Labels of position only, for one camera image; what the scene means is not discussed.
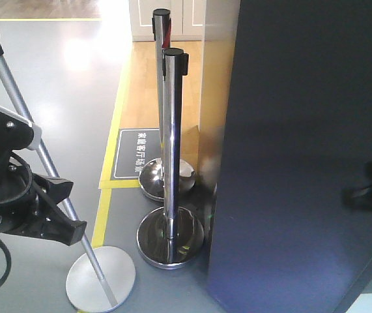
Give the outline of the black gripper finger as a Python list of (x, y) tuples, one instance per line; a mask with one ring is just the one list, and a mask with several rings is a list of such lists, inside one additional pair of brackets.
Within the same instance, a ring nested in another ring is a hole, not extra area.
[(50, 211), (41, 223), (41, 239), (57, 241), (67, 246), (80, 242), (85, 235), (86, 221), (72, 220), (60, 209)]
[(44, 189), (45, 193), (53, 200), (55, 205), (70, 196), (74, 183), (61, 177), (50, 177), (34, 174), (34, 182)]

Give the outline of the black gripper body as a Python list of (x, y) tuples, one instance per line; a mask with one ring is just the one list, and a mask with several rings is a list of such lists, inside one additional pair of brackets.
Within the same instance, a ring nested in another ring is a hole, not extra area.
[(53, 238), (47, 231), (55, 200), (42, 188), (45, 181), (21, 156), (12, 153), (0, 179), (0, 233)]

